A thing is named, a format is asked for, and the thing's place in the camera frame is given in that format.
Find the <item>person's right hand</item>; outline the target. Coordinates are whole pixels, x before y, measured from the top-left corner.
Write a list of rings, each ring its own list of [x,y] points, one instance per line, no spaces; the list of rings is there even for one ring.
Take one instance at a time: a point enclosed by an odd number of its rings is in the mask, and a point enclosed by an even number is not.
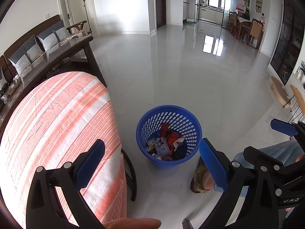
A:
[[[300,155],[296,158],[295,162],[301,161],[304,158],[305,158],[305,155]]]

